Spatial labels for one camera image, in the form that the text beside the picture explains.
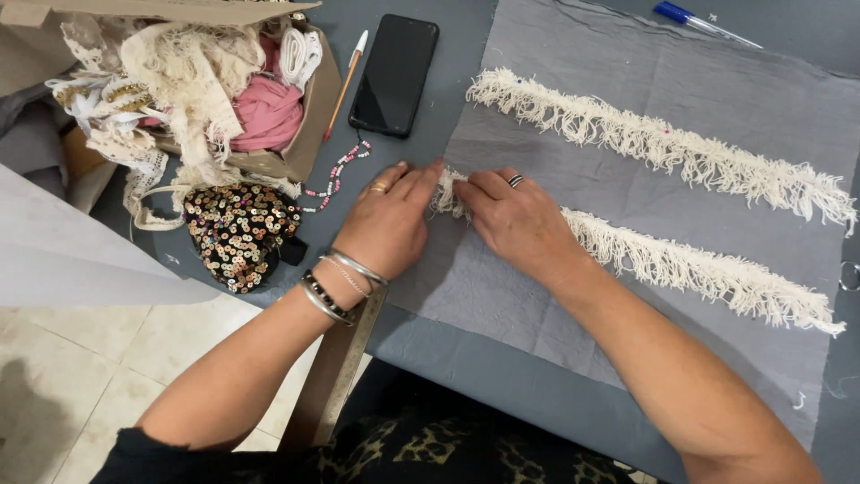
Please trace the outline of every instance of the woman's left hand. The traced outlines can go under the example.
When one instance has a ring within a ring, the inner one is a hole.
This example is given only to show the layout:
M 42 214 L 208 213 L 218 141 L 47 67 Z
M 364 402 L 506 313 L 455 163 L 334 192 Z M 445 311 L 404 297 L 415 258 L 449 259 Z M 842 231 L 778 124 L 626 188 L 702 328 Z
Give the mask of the woman's left hand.
M 427 242 L 424 210 L 442 175 L 442 158 L 410 170 L 399 162 L 359 195 L 332 247 L 386 279 L 400 275 Z

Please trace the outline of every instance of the smartphone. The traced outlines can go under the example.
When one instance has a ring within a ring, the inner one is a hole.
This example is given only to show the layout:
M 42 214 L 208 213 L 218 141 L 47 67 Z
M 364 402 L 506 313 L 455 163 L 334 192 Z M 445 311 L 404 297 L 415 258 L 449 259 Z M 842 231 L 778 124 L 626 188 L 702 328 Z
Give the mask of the smartphone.
M 408 137 L 438 38 L 435 23 L 384 15 L 349 111 L 349 125 Z

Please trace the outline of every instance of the black sleeve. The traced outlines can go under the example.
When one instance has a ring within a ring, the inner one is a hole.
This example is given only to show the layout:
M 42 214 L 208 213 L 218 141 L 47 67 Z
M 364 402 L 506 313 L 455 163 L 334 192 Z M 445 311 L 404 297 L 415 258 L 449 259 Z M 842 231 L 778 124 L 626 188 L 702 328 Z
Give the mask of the black sleeve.
M 139 428 L 122 429 L 90 484 L 261 482 L 274 462 L 274 452 L 188 450 L 158 442 Z

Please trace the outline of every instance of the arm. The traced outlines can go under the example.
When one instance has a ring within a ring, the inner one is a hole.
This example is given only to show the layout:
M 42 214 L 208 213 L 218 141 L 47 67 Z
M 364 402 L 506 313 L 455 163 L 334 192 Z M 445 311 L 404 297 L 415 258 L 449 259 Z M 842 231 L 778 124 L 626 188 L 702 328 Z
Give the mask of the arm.
M 442 171 L 441 159 L 423 170 L 403 162 L 377 180 L 388 192 L 365 189 L 347 216 L 333 247 L 391 279 L 421 254 L 427 240 L 424 208 Z M 349 268 L 365 291 L 370 283 Z M 314 276 L 338 306 L 348 309 L 361 295 L 326 262 Z M 230 450 L 260 422 L 287 371 L 334 322 L 300 287 L 233 332 L 179 375 L 144 412 L 136 426 L 166 444 Z
M 542 283 L 594 337 L 681 455 L 690 481 L 821 482 L 800 444 L 737 374 L 603 270 L 534 181 L 512 189 L 506 180 L 514 174 L 479 171 L 454 190 L 487 245 Z

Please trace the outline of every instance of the gold ring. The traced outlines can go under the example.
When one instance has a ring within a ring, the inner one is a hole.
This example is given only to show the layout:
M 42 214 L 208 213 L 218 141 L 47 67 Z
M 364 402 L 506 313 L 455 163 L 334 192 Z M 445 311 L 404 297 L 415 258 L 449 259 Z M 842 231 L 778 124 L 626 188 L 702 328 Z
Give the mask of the gold ring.
M 380 182 L 379 180 L 377 180 L 377 181 L 371 183 L 370 191 L 387 192 L 388 191 L 388 184 L 385 182 Z

